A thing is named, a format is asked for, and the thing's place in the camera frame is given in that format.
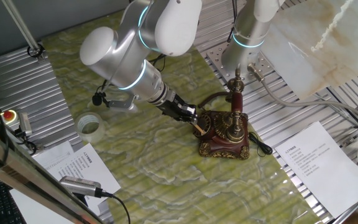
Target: white paper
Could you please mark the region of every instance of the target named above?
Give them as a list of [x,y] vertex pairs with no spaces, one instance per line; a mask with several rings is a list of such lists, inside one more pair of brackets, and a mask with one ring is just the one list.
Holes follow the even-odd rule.
[[276,151],[333,217],[358,202],[358,166],[319,122]]
[[27,224],[72,224],[71,221],[17,190],[12,189],[10,193]]
[[[69,155],[64,161],[51,167],[48,171],[57,180],[67,175],[99,182],[102,189],[111,194],[121,188],[91,144],[87,144],[74,154]],[[85,197],[89,209],[97,215],[100,214],[98,205],[105,199]]]
[[69,141],[55,146],[51,149],[45,150],[43,153],[34,157],[44,169],[49,170],[53,166],[64,161],[68,156],[72,155],[74,150]]

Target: green marble surface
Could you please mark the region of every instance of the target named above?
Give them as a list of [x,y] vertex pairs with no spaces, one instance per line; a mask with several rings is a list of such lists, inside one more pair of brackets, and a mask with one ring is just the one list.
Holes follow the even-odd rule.
[[[81,43],[97,27],[117,29],[121,16],[118,12],[42,42],[73,117],[93,111],[105,120],[106,134],[93,147],[121,185],[116,195],[125,202],[131,221],[318,223],[275,158],[259,157],[255,145],[246,161],[203,158],[192,127],[162,116],[151,104],[136,101],[136,114],[92,105],[91,97],[103,79],[81,63]],[[197,104],[224,91],[195,48],[181,57],[167,58],[166,63],[163,80],[187,102]],[[110,100],[125,97],[115,88],[107,95]],[[230,106],[218,98],[206,108],[229,110]],[[108,202],[116,223],[127,223],[121,205]]]

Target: antique telephone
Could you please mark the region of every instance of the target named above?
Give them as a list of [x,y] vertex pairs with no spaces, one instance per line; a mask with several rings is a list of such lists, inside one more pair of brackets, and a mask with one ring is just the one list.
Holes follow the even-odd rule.
[[240,68],[237,67],[236,77],[227,83],[229,93],[213,94],[198,105],[202,107],[220,95],[226,95],[226,101],[231,103],[230,112],[204,111],[199,117],[198,125],[204,134],[197,129],[193,134],[200,140],[200,156],[246,160],[250,156],[249,140],[255,142],[265,154],[273,153],[272,148],[260,142],[256,134],[248,133],[248,116],[242,112],[244,83],[240,74]]

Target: marble-patterned mat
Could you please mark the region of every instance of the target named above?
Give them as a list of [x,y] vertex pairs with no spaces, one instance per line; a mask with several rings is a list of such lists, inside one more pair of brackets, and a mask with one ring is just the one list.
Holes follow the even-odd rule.
[[262,51],[301,100],[358,77],[358,0],[309,0],[278,12]]
[[[93,111],[105,120],[106,135],[93,144],[122,189],[117,192],[133,223],[318,223],[273,156],[259,157],[251,145],[247,161],[202,158],[189,124],[162,116],[153,105],[136,101],[139,112],[118,113],[91,103],[103,82],[79,60],[82,41],[95,28],[117,29],[122,12],[42,40],[74,118]],[[156,67],[162,67],[162,61]],[[195,48],[167,58],[163,80],[187,102],[200,103],[224,91]],[[117,89],[108,98],[123,98]],[[224,98],[207,109],[229,110]],[[127,223],[113,199],[116,223]]]

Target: gray cable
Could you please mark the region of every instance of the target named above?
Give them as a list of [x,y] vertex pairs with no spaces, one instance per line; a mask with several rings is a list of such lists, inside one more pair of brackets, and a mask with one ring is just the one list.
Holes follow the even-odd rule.
[[335,101],[313,101],[313,102],[305,102],[305,103],[289,103],[286,101],[281,100],[279,97],[277,97],[276,95],[274,95],[274,93],[271,91],[271,89],[269,88],[269,86],[266,84],[266,81],[263,80],[262,81],[263,86],[265,87],[267,93],[269,93],[269,95],[278,103],[284,105],[284,106],[290,106],[290,107],[302,107],[302,106],[312,106],[312,105],[333,105],[333,106],[337,106],[337,107],[341,107],[341,108],[346,108],[349,111],[355,113],[358,115],[358,110],[354,109],[353,107],[349,106],[349,105],[345,105],[343,103],[340,102],[335,102]]

